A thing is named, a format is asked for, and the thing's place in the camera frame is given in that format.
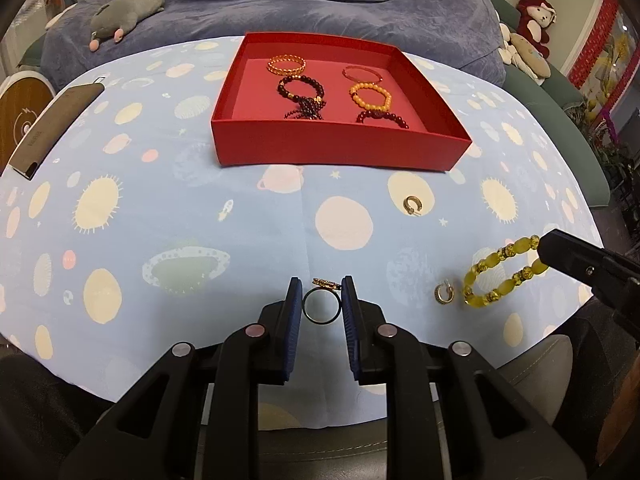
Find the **round wooden object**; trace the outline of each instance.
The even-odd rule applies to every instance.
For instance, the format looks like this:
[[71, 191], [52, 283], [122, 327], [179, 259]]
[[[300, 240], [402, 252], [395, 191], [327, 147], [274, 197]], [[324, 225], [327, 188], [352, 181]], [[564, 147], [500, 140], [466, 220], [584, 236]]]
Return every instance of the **round wooden object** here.
[[18, 72], [0, 88], [0, 172], [31, 125], [53, 99], [46, 79]]

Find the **jewelry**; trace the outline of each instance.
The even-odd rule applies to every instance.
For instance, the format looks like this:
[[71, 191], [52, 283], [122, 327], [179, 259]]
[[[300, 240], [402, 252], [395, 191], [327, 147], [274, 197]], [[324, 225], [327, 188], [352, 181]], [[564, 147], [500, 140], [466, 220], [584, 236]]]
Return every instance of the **jewelry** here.
[[[281, 61], [292, 61], [298, 63], [298, 68], [278, 68], [275, 64]], [[300, 56], [292, 56], [291, 54], [283, 54], [282, 56], [274, 56], [267, 63], [267, 70], [276, 75], [300, 75], [305, 71], [306, 61]]]
[[[303, 83], [311, 85], [316, 90], [316, 97], [303, 97], [303, 96], [295, 95], [289, 92], [285, 88], [285, 85], [287, 83], [290, 83], [293, 80], [302, 81]], [[324, 97], [324, 88], [322, 88], [322, 85], [315, 79], [311, 79], [306, 75], [288, 75], [282, 78], [278, 83], [278, 93], [282, 97], [297, 103], [299, 107], [297, 110], [292, 110], [290, 112], [287, 112], [284, 115], [285, 119], [295, 114], [295, 116], [293, 117], [294, 119], [322, 120], [322, 115], [320, 115], [320, 110], [326, 104], [326, 101], [322, 99]]]
[[473, 285], [476, 282], [478, 274], [485, 272], [487, 269], [492, 269], [500, 262], [503, 262], [507, 258], [512, 258], [516, 254], [524, 254], [529, 249], [536, 250], [539, 243], [540, 238], [536, 235], [533, 235], [531, 238], [521, 238], [517, 240], [516, 243], [509, 244], [506, 247], [498, 249], [495, 253], [489, 254], [484, 260], [480, 260], [472, 266], [463, 281], [462, 293], [465, 297], [465, 303], [476, 308], [482, 308], [489, 303], [498, 301], [501, 297], [509, 294], [515, 287], [522, 285], [522, 283], [530, 280], [535, 275], [545, 272], [549, 266], [542, 263], [540, 258], [538, 258], [530, 267], [526, 266], [522, 270], [519, 270], [508, 280], [504, 280], [497, 288], [494, 288], [494, 290], [484, 296], [476, 296], [473, 292]]
[[[314, 278], [314, 285], [318, 285], [318, 286], [315, 286], [311, 290], [307, 291], [307, 293], [305, 294], [305, 297], [302, 298], [302, 313], [311, 323], [315, 323], [316, 325], [328, 325], [329, 323], [332, 323], [336, 319], [338, 319], [338, 316], [340, 316], [340, 313], [342, 311], [342, 301], [340, 300], [340, 296], [338, 296], [338, 294], [336, 293], [336, 290], [341, 290], [342, 286], [339, 285], [338, 283], [329, 282], [328, 280], [321, 280], [320, 278]], [[334, 295], [335, 299], [338, 301], [338, 311], [328, 321], [318, 321], [317, 319], [312, 318], [306, 312], [306, 306], [305, 306], [306, 298], [308, 298], [309, 295], [312, 292], [315, 292], [316, 290], [328, 290], [330, 293]]]
[[[409, 205], [409, 200], [415, 204], [415, 209]], [[422, 209], [422, 202], [420, 202], [420, 199], [417, 196], [409, 195], [404, 199], [402, 205], [410, 215], [415, 214], [416, 216], [420, 216], [418, 215], [418, 212]]]
[[[368, 88], [370, 90], [375, 90], [379, 94], [382, 94], [385, 97], [385, 103], [382, 106], [378, 105], [370, 105], [362, 100], [358, 95], [358, 90], [361, 88]], [[373, 83], [358, 83], [349, 88], [349, 94], [351, 94], [351, 98], [355, 101], [355, 103], [365, 110], [379, 110], [381, 112], [388, 112], [389, 108], [391, 108], [391, 94], [387, 92], [382, 86], [378, 86]]]
[[[447, 294], [448, 297], [445, 299], [442, 297], [442, 294], [440, 293], [440, 289], [442, 287], [445, 287], [447, 289]], [[453, 289], [453, 286], [449, 283], [449, 280], [444, 280], [444, 283], [439, 283], [435, 290], [433, 291], [434, 296], [436, 297], [436, 301], [439, 304], [442, 305], [446, 305], [447, 303], [451, 303], [453, 301], [453, 298], [456, 295], [456, 291]]]
[[[378, 80], [377, 81], [362, 81], [361, 79], [357, 79], [354, 76], [347, 74], [347, 70], [364, 70], [365, 72], [371, 72], [374, 76], [376, 76], [378, 78]], [[351, 81], [353, 81], [355, 83], [379, 83], [380, 81], [382, 81], [382, 76], [378, 72], [376, 72], [372, 68], [368, 68], [366, 66], [357, 66], [357, 65], [346, 66], [346, 67], [344, 67], [342, 69], [342, 75], [345, 76], [345, 78], [350, 79]]]
[[409, 129], [409, 125], [402, 117], [390, 112], [382, 112], [380, 110], [366, 110], [365, 112], [360, 112], [356, 118], [356, 122], [364, 123], [364, 119], [367, 117], [371, 117], [372, 119], [389, 119], [391, 121], [395, 121], [401, 128]]

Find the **gray plush toy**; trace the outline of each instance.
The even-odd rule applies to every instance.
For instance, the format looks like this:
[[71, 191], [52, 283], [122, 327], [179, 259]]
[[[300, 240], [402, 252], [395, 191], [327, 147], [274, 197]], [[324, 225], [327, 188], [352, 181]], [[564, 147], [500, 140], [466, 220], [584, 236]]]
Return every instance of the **gray plush toy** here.
[[95, 52], [100, 42], [113, 38], [119, 43], [136, 25], [164, 10], [164, 0], [112, 0], [100, 7], [91, 19], [89, 50]]

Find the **brown leather case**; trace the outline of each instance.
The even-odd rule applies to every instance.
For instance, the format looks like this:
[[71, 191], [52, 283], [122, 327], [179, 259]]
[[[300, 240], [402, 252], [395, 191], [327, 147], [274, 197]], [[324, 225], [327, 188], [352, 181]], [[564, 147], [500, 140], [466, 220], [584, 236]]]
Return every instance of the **brown leather case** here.
[[9, 165], [31, 180], [69, 126], [104, 91], [101, 83], [72, 86], [33, 123], [9, 159]]

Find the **blue blanket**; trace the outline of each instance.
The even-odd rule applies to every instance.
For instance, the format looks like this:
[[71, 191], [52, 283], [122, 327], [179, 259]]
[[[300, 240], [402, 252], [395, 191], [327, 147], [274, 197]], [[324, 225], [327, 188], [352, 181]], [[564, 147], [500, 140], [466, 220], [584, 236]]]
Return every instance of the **blue blanket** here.
[[120, 44], [89, 51], [89, 22], [110, 0], [84, 0], [47, 35], [42, 72], [56, 89], [108, 61], [183, 41], [256, 30], [381, 41], [502, 85], [498, 19], [489, 0], [166, 0]]

